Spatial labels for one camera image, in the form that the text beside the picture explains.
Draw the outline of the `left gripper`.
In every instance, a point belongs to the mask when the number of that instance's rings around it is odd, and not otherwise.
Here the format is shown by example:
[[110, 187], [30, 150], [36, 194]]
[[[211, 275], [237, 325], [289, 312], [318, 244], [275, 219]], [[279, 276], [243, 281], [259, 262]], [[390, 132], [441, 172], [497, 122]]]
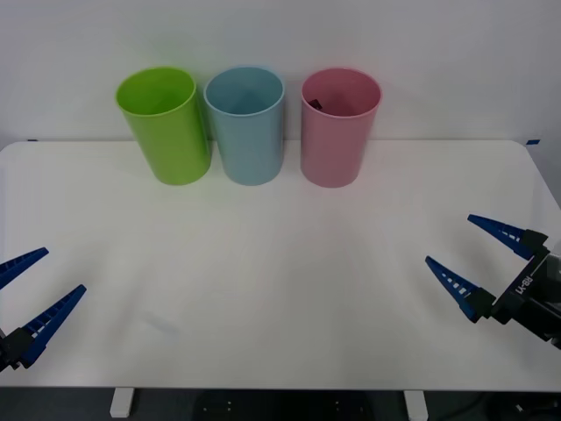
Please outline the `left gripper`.
[[[49, 251], [41, 247], [1, 263], [0, 289], [48, 254]], [[0, 371], [7, 367], [17, 369], [33, 365], [86, 291], [86, 287], [81, 284], [26, 325], [18, 327], [7, 336], [0, 332]]]

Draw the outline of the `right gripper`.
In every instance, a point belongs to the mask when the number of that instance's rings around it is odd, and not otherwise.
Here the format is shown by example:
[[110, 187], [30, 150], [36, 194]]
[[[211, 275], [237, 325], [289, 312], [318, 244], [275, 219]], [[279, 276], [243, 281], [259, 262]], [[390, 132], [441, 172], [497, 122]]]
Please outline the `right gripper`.
[[544, 245], [547, 235], [470, 214], [469, 222], [492, 235], [528, 265], [496, 303], [487, 290], [455, 274], [427, 256], [425, 263], [473, 323], [491, 317], [505, 325], [511, 320], [539, 339], [560, 348], [560, 257]]

